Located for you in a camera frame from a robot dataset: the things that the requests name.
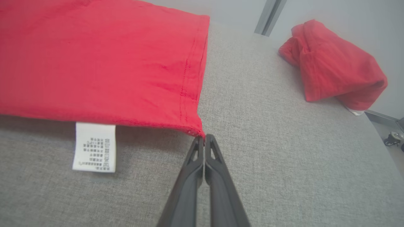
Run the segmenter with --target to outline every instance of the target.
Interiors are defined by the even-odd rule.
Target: red fabric
[[[2,0],[0,20],[0,114],[204,136],[208,16],[133,0]]]
[[[353,110],[367,110],[387,87],[375,58],[311,20],[292,28],[279,49],[300,67],[308,102],[336,96]]]

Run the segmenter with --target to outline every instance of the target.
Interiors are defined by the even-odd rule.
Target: white label
[[[76,122],[73,169],[115,172],[115,125]]]

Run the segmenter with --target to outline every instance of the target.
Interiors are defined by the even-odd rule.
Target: gray fabric surface
[[[252,226],[401,226],[404,181],[366,116],[304,100],[267,37],[212,23],[198,108]],[[192,137],[118,126],[117,171],[72,170],[72,122],[0,116],[2,226],[154,226]],[[209,187],[198,226],[209,226]]]

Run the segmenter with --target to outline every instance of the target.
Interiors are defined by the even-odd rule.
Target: metal frame
[[[286,0],[267,0],[254,32],[269,36],[285,4]]]
[[[397,118],[392,118],[390,116],[387,116],[382,113],[378,113],[372,110],[366,110],[365,111],[366,116],[368,116],[370,121],[383,124],[385,126],[388,126],[390,128],[396,128],[396,129],[401,129],[401,131],[404,132],[404,127],[402,125],[402,122],[404,121],[403,119],[398,120]]]

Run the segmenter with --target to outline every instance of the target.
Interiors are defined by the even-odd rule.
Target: chair wheel
[[[391,141],[389,141],[389,139],[385,139],[385,140],[383,140],[383,142],[384,142],[384,145],[386,145],[386,146],[392,146],[392,145],[394,145],[394,143],[392,143]]]

